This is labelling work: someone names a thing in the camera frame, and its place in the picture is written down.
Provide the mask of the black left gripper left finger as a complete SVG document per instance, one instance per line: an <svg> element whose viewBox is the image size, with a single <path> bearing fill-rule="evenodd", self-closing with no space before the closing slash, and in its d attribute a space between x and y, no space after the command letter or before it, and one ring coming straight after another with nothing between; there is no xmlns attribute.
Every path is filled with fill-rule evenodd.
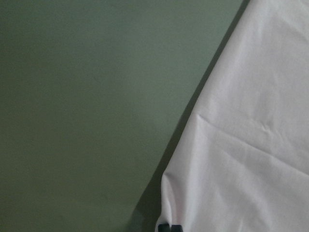
<svg viewBox="0 0 309 232"><path fill-rule="evenodd" d="M158 225L158 232L170 232L169 224L159 224Z"/></svg>

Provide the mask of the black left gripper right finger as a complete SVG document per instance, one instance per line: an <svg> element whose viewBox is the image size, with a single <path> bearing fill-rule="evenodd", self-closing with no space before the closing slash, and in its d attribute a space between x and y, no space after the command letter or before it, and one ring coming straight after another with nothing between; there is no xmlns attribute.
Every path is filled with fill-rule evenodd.
<svg viewBox="0 0 309 232"><path fill-rule="evenodd" d="M182 225L172 225L171 232L183 232Z"/></svg>

